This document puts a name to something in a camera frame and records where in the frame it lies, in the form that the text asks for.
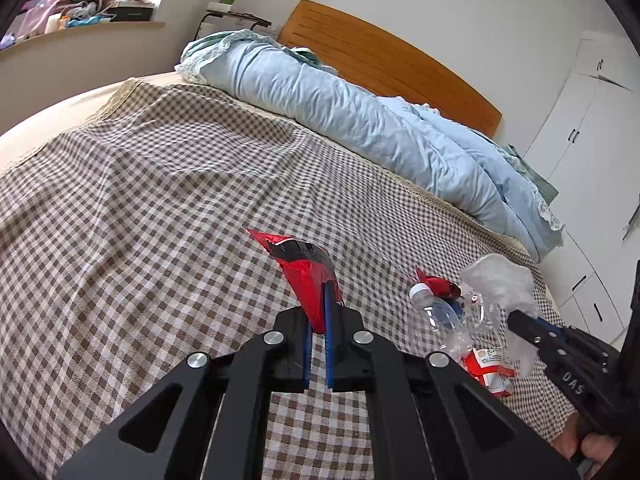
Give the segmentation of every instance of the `white plastic bag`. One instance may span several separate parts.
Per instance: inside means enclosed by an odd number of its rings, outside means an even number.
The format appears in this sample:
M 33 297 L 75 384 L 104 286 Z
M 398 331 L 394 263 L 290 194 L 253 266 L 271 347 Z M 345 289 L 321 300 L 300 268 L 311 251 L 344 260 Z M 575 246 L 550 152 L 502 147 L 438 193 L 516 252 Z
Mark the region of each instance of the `white plastic bag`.
M 538 316 L 531 271 L 510 262 L 501 254 L 487 254 L 476 260 L 460 272 L 460 280 L 488 301 L 497 301 L 507 316 L 514 310 Z M 510 358 L 519 360 L 520 374 L 528 376 L 536 362 L 538 349 L 508 328 L 506 337 Z

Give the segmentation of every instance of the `small table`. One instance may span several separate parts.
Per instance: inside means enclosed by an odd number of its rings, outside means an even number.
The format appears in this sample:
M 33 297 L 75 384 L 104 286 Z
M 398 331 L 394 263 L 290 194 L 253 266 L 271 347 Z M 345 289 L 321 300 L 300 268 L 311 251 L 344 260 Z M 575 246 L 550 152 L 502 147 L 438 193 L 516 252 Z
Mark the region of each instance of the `small table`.
M 254 16 L 254 15 L 249 14 L 247 12 L 231 12 L 231 11 L 229 11 L 229 12 L 221 12 L 221 11 L 217 11 L 217 10 L 210 10 L 200 20 L 200 23 L 198 24 L 198 29 L 196 30 L 196 35 L 193 37 L 193 41 L 196 41 L 198 39 L 198 34 L 200 32 L 200 27 L 204 23 L 204 20 L 206 20 L 209 16 L 214 16 L 216 18 L 222 18 L 224 16 L 230 16 L 232 18 L 238 18 L 239 20 L 247 20 L 248 22 L 254 22 L 254 24 L 250 27 L 249 30 L 254 30 L 254 27 L 256 25 L 260 25 L 261 27 L 265 27 L 265 28 L 271 27 L 271 22 L 269 22 L 268 20 L 264 20 L 262 18 L 258 18 L 258 16 Z

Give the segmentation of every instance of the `checkered bedsheet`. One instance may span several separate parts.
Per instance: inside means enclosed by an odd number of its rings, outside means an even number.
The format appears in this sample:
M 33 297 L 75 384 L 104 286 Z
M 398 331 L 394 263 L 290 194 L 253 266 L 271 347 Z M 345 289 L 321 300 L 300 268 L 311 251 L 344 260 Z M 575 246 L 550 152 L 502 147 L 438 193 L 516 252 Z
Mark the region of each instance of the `checkered bedsheet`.
M 416 265 L 456 280 L 503 253 L 560 321 L 532 260 L 452 208 L 223 92 L 140 83 L 0 178 L 0 416 L 44 477 L 187 354 L 297 305 L 246 227 L 327 248 L 346 303 L 403 351 Z M 314 347 L 309 391 L 271 399 L 264 478 L 373 478 L 364 394 L 328 391 Z M 550 438 L 570 405 L 542 369 L 506 403 Z

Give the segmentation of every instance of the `white wardrobe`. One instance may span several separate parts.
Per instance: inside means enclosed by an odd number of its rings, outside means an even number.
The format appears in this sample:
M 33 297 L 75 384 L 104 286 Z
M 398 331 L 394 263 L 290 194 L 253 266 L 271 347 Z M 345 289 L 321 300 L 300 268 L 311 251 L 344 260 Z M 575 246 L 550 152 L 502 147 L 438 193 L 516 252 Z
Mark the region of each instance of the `white wardrobe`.
M 565 322 L 612 342 L 628 326 L 640 225 L 640 59 L 628 40 L 588 33 L 524 159 L 557 190 L 564 246 L 540 269 Z

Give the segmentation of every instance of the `light blue comforter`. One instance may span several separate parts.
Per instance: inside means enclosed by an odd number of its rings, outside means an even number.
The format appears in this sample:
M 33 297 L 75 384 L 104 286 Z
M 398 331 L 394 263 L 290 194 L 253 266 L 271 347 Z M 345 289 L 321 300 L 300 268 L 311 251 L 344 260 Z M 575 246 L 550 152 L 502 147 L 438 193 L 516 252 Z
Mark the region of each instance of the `light blue comforter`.
M 301 60 L 271 38 L 242 30 L 190 43 L 176 70 L 187 81 L 293 118 L 415 182 L 516 238 L 534 261 L 560 243 L 561 225 L 543 218 L 551 213 L 541 211 L 536 187 L 497 146 L 437 110 L 377 97 L 316 60 L 308 52 Z

